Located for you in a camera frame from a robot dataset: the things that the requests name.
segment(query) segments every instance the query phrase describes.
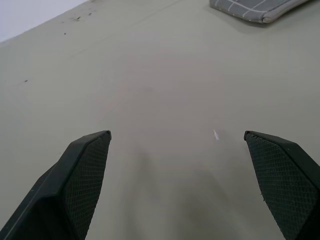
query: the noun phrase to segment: gray checkered pouch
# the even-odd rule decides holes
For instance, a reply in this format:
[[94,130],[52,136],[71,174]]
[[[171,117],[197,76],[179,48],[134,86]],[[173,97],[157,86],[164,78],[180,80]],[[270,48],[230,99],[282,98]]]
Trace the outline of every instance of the gray checkered pouch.
[[271,23],[308,0],[210,0],[210,6],[233,16],[258,23]]

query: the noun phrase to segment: textured rubber pad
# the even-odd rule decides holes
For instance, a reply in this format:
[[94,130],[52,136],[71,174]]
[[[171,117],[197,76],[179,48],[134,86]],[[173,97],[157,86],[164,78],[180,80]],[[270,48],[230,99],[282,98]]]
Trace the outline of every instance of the textured rubber pad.
[[111,133],[72,142],[0,231],[0,240],[84,240],[99,199]]
[[319,220],[319,189],[287,154],[290,148],[300,147],[295,143],[281,146],[251,133],[245,140],[262,196],[285,239],[317,235],[314,225]]
[[99,138],[89,144],[63,190],[65,207],[78,239],[84,240],[104,179],[109,144]]

